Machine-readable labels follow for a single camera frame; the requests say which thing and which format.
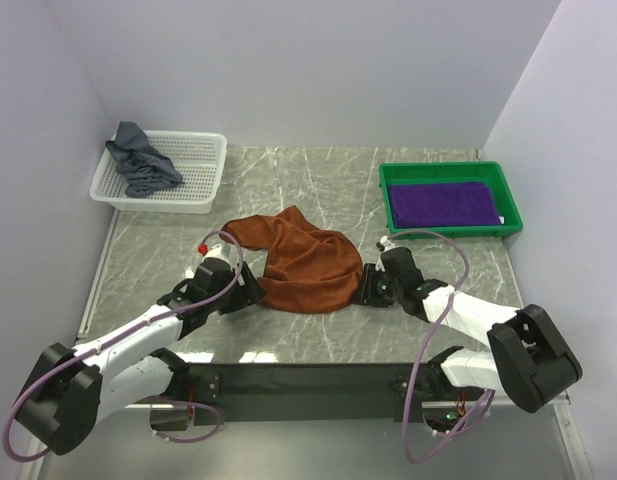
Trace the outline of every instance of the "black metal bar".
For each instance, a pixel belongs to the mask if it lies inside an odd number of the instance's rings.
[[[193,364],[190,375],[203,400],[226,421],[402,418],[412,365],[384,364]],[[422,365],[411,405],[413,422],[423,420],[422,402],[454,401],[462,389],[439,388],[435,367]],[[214,398],[208,392],[216,392]],[[463,389],[467,400],[483,392]],[[215,419],[198,410],[195,424]]]

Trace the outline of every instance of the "purple towel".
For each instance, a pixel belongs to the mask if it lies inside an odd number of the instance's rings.
[[[501,225],[481,182],[389,185],[388,196],[397,228]]]

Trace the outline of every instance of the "cloth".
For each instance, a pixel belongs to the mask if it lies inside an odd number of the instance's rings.
[[[397,228],[501,225],[482,182],[389,185],[388,197]]]
[[[295,313],[328,313],[350,304],[363,264],[343,233],[320,230],[295,206],[274,217],[254,215],[223,230],[250,250],[268,250],[263,304]]]
[[[126,195],[129,197],[147,197],[157,190],[183,183],[170,159],[150,145],[146,134],[134,122],[119,122],[117,136],[106,142],[106,148],[117,161],[117,173],[128,180]]]

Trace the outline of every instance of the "cable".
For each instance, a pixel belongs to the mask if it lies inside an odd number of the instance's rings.
[[[170,400],[170,399],[165,399],[165,398],[161,398],[161,397],[154,397],[154,398],[157,399],[157,400],[165,400],[166,402],[172,403],[173,405],[186,405],[186,406],[193,406],[193,407],[201,408],[203,410],[208,410],[210,413],[212,413],[217,418],[217,423],[215,423],[215,426],[212,427],[212,430],[210,430],[208,433],[204,433],[200,437],[195,437],[195,438],[175,438],[175,437],[169,437],[168,435],[166,435],[163,432],[155,432],[156,436],[158,436],[159,438],[163,438],[167,442],[172,442],[172,443],[195,443],[195,442],[201,442],[202,440],[206,440],[207,438],[210,438],[215,433],[217,433],[217,430],[219,430],[219,427],[221,427],[221,425],[223,423],[223,420],[221,419],[221,413],[219,413],[219,410],[217,410],[215,407],[211,407],[210,405],[206,405],[205,403],[186,402],[186,401],[183,401],[183,400]]]
[[[466,429],[463,429],[463,431],[461,433],[465,433],[466,431],[472,429],[485,416],[486,411],[488,410],[488,407],[490,407],[490,404],[492,403],[492,399],[494,398],[494,391],[486,390],[483,393],[483,395],[481,397],[479,397],[479,400],[477,400],[477,402],[472,406],[472,408],[466,413],[466,415],[464,415],[455,424],[455,426],[452,428],[450,433],[448,433],[448,435],[446,435],[444,437],[444,439],[441,442],[439,442],[432,450],[430,450],[428,453],[426,453],[422,457],[415,457],[415,456],[413,456],[412,452],[410,451],[410,441],[409,441],[409,438],[408,438],[408,426],[409,426],[409,420],[410,420],[410,405],[412,403],[412,396],[413,396],[414,390],[415,390],[415,381],[417,379],[417,373],[419,372],[419,367],[421,365],[421,360],[422,360],[422,358],[424,356],[424,352],[426,350],[426,347],[430,343],[430,339],[435,335],[435,333],[437,333],[437,330],[439,329],[439,326],[444,321],[444,319],[446,318],[446,316],[448,315],[450,310],[452,310],[452,306],[453,306],[453,303],[454,303],[454,300],[455,300],[455,295],[457,294],[457,291],[464,284],[464,282],[468,278],[468,275],[470,274],[470,263],[468,262],[468,257],[466,256],[466,253],[463,251],[463,249],[457,243],[455,243],[453,240],[451,240],[451,239],[449,239],[449,238],[447,238],[447,237],[445,237],[445,236],[443,236],[443,235],[441,235],[441,234],[439,234],[437,232],[433,232],[431,230],[424,230],[424,229],[414,229],[414,230],[406,230],[404,232],[399,232],[399,233],[396,233],[394,235],[390,235],[388,238],[393,240],[393,239],[396,239],[398,237],[401,237],[401,236],[404,236],[404,235],[412,235],[414,233],[423,233],[423,234],[426,234],[426,235],[432,235],[433,237],[437,237],[437,238],[443,240],[444,242],[449,244],[452,248],[454,248],[457,251],[457,253],[459,254],[459,256],[461,257],[461,259],[464,262],[464,273],[461,275],[459,280],[457,280],[457,283],[455,283],[455,285],[453,285],[454,291],[448,297],[448,302],[446,303],[446,307],[441,312],[441,314],[439,315],[437,320],[435,320],[435,322],[432,324],[430,330],[428,331],[428,333],[424,337],[423,342],[421,342],[421,347],[419,348],[419,352],[417,353],[417,357],[415,358],[415,362],[413,363],[412,370],[410,372],[410,379],[408,381],[408,388],[406,389],[406,400],[405,400],[406,403],[404,405],[404,414],[403,414],[403,420],[402,420],[402,424],[401,424],[401,440],[402,440],[402,445],[403,445],[404,453],[406,454],[406,458],[408,459],[408,461],[410,463],[419,464],[419,463],[427,462],[432,457],[437,455],[442,449],[444,449],[446,447],[446,445],[448,445],[448,443],[454,437],[456,437],[458,435],[459,430],[462,429],[464,424],[470,418],[472,418],[476,414],[476,412],[478,411],[477,407],[479,407],[482,403],[486,402],[486,407],[484,407],[482,409],[482,412],[479,415],[479,417],[471,425],[469,425]]]
[[[115,335],[107,342],[103,342],[98,348],[93,347],[90,350],[87,350],[84,353],[76,357],[73,357],[70,360],[62,363],[61,365],[57,365],[55,368],[53,368],[52,370],[48,371],[46,374],[38,378],[35,382],[32,383],[32,385],[30,385],[26,390],[22,392],[22,394],[19,396],[19,398],[17,398],[17,400],[13,404],[12,408],[10,409],[10,412],[8,412],[8,417],[6,418],[6,425],[4,426],[3,432],[1,434],[1,444],[3,446],[4,452],[6,452],[6,455],[8,455],[8,457],[10,457],[12,460],[15,460],[16,462],[22,462],[22,463],[23,462],[33,462],[45,456],[50,451],[50,449],[46,448],[43,451],[38,452],[34,455],[24,456],[24,455],[19,455],[17,452],[15,452],[12,448],[12,445],[10,444],[10,430],[12,428],[12,424],[15,420],[15,417],[17,416],[17,413],[19,412],[19,409],[31,397],[31,395],[35,391],[37,391],[37,389],[42,387],[48,380],[60,374],[67,368],[70,368],[71,366],[75,365],[76,363],[82,360],[85,360],[87,358],[90,358],[94,355],[97,355],[98,352],[120,343],[122,340],[125,340],[130,335],[137,332],[138,330],[141,330],[142,328],[149,326],[151,323],[154,323],[158,320],[163,320],[164,318],[172,317],[173,315],[185,313],[190,310],[194,310],[196,308],[203,307],[205,305],[208,305],[209,303],[214,302],[215,300],[221,298],[223,295],[228,293],[232,289],[232,287],[235,286],[235,284],[239,281],[239,276],[241,275],[241,270],[244,264],[244,256],[243,256],[243,252],[241,251],[241,247],[239,246],[239,243],[237,243],[237,240],[235,239],[235,237],[233,237],[228,232],[224,232],[221,230],[212,230],[204,237],[201,243],[206,243],[206,241],[208,241],[208,239],[212,237],[213,235],[219,235],[219,236],[223,236],[227,238],[228,240],[230,240],[230,242],[233,245],[235,245],[237,249],[237,255],[239,256],[239,262],[237,263],[237,268],[235,269],[235,276],[230,280],[228,285],[226,285],[226,287],[224,287],[220,292],[200,302],[186,305],[180,308],[175,308],[168,312],[155,315],[154,317],[151,317],[141,323],[137,323],[133,325],[132,327],[128,328],[127,330],[119,333],[118,335]],[[179,400],[168,400],[168,402],[180,402],[180,401]],[[190,403],[193,404],[194,406],[202,405],[201,403],[194,403],[194,402],[190,402]],[[217,425],[215,425],[215,428],[213,428],[208,434],[203,435],[202,437],[199,437],[200,440],[203,440],[205,438],[208,438],[210,435],[214,434],[219,429],[219,426],[221,425],[221,416],[216,409],[208,405],[205,405],[199,408],[210,410],[213,413],[216,412],[216,415],[218,416],[218,421],[217,421]]]

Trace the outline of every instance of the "gray cloth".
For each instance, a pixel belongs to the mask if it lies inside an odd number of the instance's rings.
[[[117,161],[117,173],[128,180],[126,195],[129,197],[147,197],[157,190],[183,183],[170,159],[150,145],[135,122],[119,122],[117,136],[106,142],[106,148]]]

